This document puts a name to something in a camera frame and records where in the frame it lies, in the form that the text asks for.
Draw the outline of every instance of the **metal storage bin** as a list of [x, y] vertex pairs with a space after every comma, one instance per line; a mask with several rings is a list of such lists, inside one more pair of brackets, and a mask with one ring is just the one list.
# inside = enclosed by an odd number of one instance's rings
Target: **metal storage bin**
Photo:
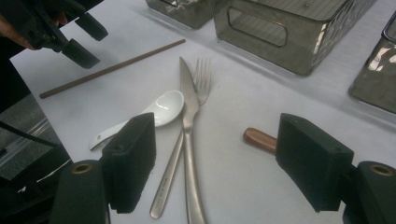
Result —
[[357, 99], [396, 113], [396, 11], [349, 89]]
[[192, 29], [213, 18], [211, 0], [146, 0], [149, 7]]
[[216, 33], [308, 76], [376, 0], [213, 0]]

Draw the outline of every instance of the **knife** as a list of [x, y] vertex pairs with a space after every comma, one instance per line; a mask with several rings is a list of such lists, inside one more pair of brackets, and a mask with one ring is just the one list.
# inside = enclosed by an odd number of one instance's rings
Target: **knife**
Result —
[[192, 128], [194, 118], [199, 110], [199, 101], [195, 92], [191, 72], [184, 60], [180, 57], [180, 91], [184, 95], [183, 109], [183, 144], [184, 169], [186, 181], [186, 205], [189, 224], [206, 224], [205, 211], [202, 206], [198, 188], [197, 174], [192, 145]]

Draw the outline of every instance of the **chopstick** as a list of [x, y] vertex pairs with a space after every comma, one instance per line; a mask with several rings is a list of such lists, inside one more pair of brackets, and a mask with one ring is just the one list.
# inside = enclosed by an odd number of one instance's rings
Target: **chopstick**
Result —
[[140, 56], [137, 56], [135, 58], [127, 60], [127, 61], [125, 61], [123, 63], [118, 63], [118, 64], [113, 65], [111, 67], [105, 68], [105, 69], [103, 69], [103, 70], [101, 70], [99, 72], [96, 72], [96, 73], [93, 73], [91, 75], [87, 75], [86, 77], [82, 77], [82, 78], [77, 79], [75, 81], [66, 83], [66, 84], [64, 84], [64, 85], [62, 85], [60, 87], [54, 88], [54, 89], [52, 89], [50, 91], [45, 91], [45, 92], [41, 93], [39, 96], [40, 96], [41, 99], [48, 98], [48, 97], [50, 97], [52, 95], [55, 95], [56, 93], [59, 93], [61, 91], [69, 90], [69, 89], [71, 89], [73, 87], [76, 87], [77, 85], [80, 85], [80, 84], [82, 84], [84, 82], [93, 80], [93, 79], [95, 79], [97, 77], [101, 77], [101, 76], [103, 76], [105, 74], [108, 74], [108, 73], [113, 72], [115, 70], [118, 70], [118, 69], [120, 69], [122, 67], [125, 67], [125, 66], [127, 66], [127, 65], [129, 65], [131, 63], [136, 63], [136, 62], [138, 62], [140, 60], [143, 60], [143, 59], [146, 59], [146, 58], [148, 58], [148, 57], [150, 57], [150, 56], [152, 56], [154, 54], [160, 53], [160, 52], [162, 52], [164, 50], [167, 50], [167, 49], [170, 49], [170, 48], [175, 47], [177, 45], [183, 44], [184, 42], [186, 42], [185, 39], [178, 40], [177, 42], [172, 43], [170, 45], [166, 45], [166, 46], [161, 47], [159, 49], [152, 50], [152, 51], [150, 51], [148, 53], [142, 54]]

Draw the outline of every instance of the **white tabletop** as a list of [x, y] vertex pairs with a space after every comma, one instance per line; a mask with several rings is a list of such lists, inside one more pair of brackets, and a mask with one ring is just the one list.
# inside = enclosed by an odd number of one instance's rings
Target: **white tabletop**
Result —
[[[277, 135], [279, 116], [310, 120], [355, 151], [353, 164], [379, 161], [396, 167], [396, 116], [347, 95], [396, 9], [378, 0], [309, 77], [227, 44], [213, 20], [192, 30], [143, 0], [104, 1], [91, 14], [108, 30], [101, 42], [71, 22], [63, 28], [101, 62], [86, 70], [50, 49], [25, 50], [13, 64], [37, 99], [73, 161], [99, 159], [90, 139], [129, 119], [162, 93], [179, 89], [179, 56], [190, 69], [212, 61], [212, 85], [194, 128], [197, 172], [209, 223], [343, 223], [339, 212], [317, 214], [274, 156], [243, 141], [248, 127]], [[110, 65], [185, 38], [186, 43], [47, 99], [38, 95]], [[181, 119], [156, 129], [157, 159], [141, 200], [130, 215], [111, 212], [112, 223], [187, 223], [183, 160], [163, 216], [149, 209], [181, 129]]]

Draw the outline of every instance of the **spoon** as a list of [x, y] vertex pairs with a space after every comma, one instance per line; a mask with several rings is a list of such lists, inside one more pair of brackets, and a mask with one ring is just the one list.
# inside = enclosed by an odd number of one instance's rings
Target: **spoon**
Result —
[[[160, 127], [175, 119], [180, 114], [183, 105], [183, 94], [180, 91], [169, 91], [160, 96], [140, 114], [153, 112], [155, 127]], [[90, 150], [93, 150], [98, 144], [118, 133], [128, 121], [125, 120], [94, 136], [90, 141]]]

